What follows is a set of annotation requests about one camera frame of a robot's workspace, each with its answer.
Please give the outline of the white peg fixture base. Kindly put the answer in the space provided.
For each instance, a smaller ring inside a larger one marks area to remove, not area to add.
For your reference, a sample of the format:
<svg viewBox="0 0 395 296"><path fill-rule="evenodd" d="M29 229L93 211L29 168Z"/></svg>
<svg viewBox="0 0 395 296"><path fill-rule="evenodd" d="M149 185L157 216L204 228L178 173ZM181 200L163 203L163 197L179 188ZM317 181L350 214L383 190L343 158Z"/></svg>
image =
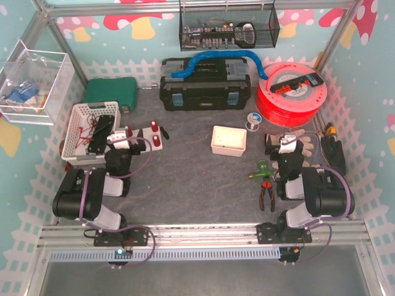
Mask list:
<svg viewBox="0 0 395 296"><path fill-rule="evenodd" d="M140 129L143 130L143 138L147 139L147 140L149 141L149 143L151 144L151 146L152 146L152 149L150 149L150 146L149 146L149 144L147 143L147 145L148 145L148 151L147 151L147 152L150 152L151 150L152 150L152 151L161 150L161 149L163 148L160 130L158 130L158 132L156 132L156 133L153 133L152 130L151 130L151 127L140 128ZM132 132L133 132L133 133L137 133L138 130L139 130L139 129L132 129ZM160 147L155 147L154 144L153 144L153 142L152 142L152 137L153 137L153 135L155 135L155 134L157 134L157 135L160 136L160 141L161 141L161 146L160 146Z"/></svg>

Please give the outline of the large red spring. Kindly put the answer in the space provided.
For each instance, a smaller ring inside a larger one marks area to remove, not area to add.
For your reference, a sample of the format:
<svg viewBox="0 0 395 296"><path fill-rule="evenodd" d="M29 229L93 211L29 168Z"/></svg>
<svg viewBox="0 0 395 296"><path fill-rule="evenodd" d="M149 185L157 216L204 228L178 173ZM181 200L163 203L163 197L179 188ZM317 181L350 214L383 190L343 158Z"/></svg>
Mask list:
<svg viewBox="0 0 395 296"><path fill-rule="evenodd" d="M155 120L151 122L151 130L153 133L156 133L159 130L158 123Z"/></svg>

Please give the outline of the black handled screwdriver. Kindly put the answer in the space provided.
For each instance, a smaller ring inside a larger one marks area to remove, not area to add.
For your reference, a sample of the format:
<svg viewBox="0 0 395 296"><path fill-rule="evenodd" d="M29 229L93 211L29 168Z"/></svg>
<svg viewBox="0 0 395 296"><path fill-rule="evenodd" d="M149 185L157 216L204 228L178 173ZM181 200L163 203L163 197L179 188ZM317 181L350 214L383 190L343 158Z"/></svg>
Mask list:
<svg viewBox="0 0 395 296"><path fill-rule="evenodd" d="M161 126L158 122L157 122L157 126L159 127L159 130L160 130L162 136L163 136L166 140L169 140L169 139L170 139L170 136L169 136L168 132L166 132L166 130L164 129L164 127Z"/></svg>

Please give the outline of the white spring box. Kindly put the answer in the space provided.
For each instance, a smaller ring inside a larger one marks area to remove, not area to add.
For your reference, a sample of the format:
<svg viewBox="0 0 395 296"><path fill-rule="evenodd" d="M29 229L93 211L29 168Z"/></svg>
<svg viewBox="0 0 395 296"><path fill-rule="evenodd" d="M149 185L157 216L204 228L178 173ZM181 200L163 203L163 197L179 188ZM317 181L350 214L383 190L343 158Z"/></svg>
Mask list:
<svg viewBox="0 0 395 296"><path fill-rule="evenodd" d="M246 151L247 130L214 126L211 140L213 154L241 157Z"/></svg>

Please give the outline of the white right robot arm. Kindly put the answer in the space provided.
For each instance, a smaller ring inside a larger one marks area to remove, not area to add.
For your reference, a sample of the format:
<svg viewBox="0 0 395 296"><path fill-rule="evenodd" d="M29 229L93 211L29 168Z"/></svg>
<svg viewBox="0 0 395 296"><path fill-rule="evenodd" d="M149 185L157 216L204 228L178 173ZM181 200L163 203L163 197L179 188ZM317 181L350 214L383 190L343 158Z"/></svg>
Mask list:
<svg viewBox="0 0 395 296"><path fill-rule="evenodd" d="M300 201L278 217L281 232L341 220L354 212L356 202L346 181L342 142L335 134L326 134L318 143L315 147L304 129L265 135L265 154L276 170L278 197Z"/></svg>

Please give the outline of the upper white work glove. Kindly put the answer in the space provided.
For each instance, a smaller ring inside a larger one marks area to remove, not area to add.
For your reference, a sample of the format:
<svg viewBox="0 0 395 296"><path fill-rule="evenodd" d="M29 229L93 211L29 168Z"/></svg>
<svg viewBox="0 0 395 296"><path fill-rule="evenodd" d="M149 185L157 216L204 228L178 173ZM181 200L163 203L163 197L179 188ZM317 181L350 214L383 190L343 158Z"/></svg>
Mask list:
<svg viewBox="0 0 395 296"><path fill-rule="evenodd" d="M295 133L297 135L297 146L294 152L300 152L305 157L311 157L312 151L314 150L314 145L312 144L310 136L306 134L305 129L297 129L295 131L289 131L280 133L281 137L285 133Z"/></svg>

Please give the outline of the black device in basket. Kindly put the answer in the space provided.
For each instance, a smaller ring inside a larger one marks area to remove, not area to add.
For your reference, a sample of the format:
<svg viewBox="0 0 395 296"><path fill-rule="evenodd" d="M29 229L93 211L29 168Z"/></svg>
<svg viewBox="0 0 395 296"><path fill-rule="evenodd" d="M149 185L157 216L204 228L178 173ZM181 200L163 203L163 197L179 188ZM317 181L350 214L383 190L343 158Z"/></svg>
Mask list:
<svg viewBox="0 0 395 296"><path fill-rule="evenodd" d="M94 128L88 145L88 153L103 154L107 147L107 137L112 132L115 117L113 115L101 115Z"/></svg>

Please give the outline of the red filament spool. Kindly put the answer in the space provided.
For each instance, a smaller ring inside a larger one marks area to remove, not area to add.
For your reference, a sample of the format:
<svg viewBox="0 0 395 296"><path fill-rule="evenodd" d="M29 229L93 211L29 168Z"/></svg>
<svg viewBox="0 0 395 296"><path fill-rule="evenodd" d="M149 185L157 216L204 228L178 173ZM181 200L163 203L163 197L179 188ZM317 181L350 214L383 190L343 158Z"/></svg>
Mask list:
<svg viewBox="0 0 395 296"><path fill-rule="evenodd" d="M260 114L270 123L284 127L293 128L310 122L327 97L328 90L325 82L314 88L304 85L297 90L283 94L272 93L270 87L299 76L318 72L297 62L277 62L266 67L265 72L268 79L259 80L255 98Z"/></svg>

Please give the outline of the green plastic case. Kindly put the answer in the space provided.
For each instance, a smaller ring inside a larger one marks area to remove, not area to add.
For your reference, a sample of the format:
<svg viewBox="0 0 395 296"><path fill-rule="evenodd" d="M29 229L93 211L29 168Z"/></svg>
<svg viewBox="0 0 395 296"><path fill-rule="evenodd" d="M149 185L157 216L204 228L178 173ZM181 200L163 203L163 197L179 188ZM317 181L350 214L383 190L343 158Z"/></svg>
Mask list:
<svg viewBox="0 0 395 296"><path fill-rule="evenodd" d="M129 112L136 108L138 84L133 77L96 78L88 82L83 102L116 101L121 111Z"/></svg>

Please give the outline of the black yellow rubber glove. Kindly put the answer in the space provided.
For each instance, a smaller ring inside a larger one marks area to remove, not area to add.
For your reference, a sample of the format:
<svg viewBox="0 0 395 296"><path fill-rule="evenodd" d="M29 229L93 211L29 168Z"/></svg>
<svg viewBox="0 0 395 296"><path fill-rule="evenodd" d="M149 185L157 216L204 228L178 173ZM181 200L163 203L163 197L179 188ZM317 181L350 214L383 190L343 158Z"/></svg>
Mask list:
<svg viewBox="0 0 395 296"><path fill-rule="evenodd" d="M345 176L346 161L342 142L335 139L334 136L324 136L321 138L321 145L328 165L339 172L342 176Z"/></svg>

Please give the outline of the white perforated basket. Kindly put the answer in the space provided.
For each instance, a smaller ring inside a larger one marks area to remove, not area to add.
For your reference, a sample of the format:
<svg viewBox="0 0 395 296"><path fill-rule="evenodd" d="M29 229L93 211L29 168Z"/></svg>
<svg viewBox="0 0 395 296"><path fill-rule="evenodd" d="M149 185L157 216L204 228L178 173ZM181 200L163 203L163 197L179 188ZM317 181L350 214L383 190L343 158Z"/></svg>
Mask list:
<svg viewBox="0 0 395 296"><path fill-rule="evenodd" d="M93 135L92 121L101 115L114 116L112 131L120 127L120 110L116 101L75 104L62 149L62 159L73 166L105 163L104 154L88 152L88 139Z"/></svg>

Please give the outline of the yellow black tool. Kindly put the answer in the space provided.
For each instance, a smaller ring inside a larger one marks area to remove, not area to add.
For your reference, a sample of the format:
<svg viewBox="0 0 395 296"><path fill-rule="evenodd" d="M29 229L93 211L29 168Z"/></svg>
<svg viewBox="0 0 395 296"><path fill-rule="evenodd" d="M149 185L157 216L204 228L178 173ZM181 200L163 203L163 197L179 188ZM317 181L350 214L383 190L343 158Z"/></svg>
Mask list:
<svg viewBox="0 0 395 296"><path fill-rule="evenodd" d="M319 130L317 135L322 138L324 136L337 137L337 129L332 122L329 122L323 130Z"/></svg>

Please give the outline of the black power strip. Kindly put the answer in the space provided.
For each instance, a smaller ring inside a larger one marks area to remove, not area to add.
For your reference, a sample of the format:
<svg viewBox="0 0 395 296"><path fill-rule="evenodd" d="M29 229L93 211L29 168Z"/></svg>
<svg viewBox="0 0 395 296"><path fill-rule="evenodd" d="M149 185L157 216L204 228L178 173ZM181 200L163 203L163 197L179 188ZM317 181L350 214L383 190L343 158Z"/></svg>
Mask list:
<svg viewBox="0 0 395 296"><path fill-rule="evenodd" d="M270 91L275 94L283 94L297 90L304 85L311 86L314 88L322 84L324 84L324 80L318 73L314 72L281 83L274 84L270 87Z"/></svg>

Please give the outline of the black toolbox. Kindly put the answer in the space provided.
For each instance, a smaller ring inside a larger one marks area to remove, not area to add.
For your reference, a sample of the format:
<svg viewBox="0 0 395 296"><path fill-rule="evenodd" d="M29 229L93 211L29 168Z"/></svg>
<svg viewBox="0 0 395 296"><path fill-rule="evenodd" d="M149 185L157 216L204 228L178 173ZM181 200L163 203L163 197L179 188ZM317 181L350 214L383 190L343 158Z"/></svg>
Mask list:
<svg viewBox="0 0 395 296"><path fill-rule="evenodd" d="M245 58L202 60L186 78L171 74L184 70L188 58L165 59L161 65L159 98L167 111L242 110L251 97Z"/></svg>

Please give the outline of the clear acrylic box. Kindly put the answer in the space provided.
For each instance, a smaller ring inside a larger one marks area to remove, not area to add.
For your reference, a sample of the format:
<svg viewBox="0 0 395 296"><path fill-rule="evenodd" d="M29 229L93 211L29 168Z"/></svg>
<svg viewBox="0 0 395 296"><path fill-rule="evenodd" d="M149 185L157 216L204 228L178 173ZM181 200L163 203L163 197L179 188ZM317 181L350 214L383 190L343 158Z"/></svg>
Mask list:
<svg viewBox="0 0 395 296"><path fill-rule="evenodd" d="M67 53L18 41L1 69L1 115L10 123L54 125L74 74Z"/></svg>

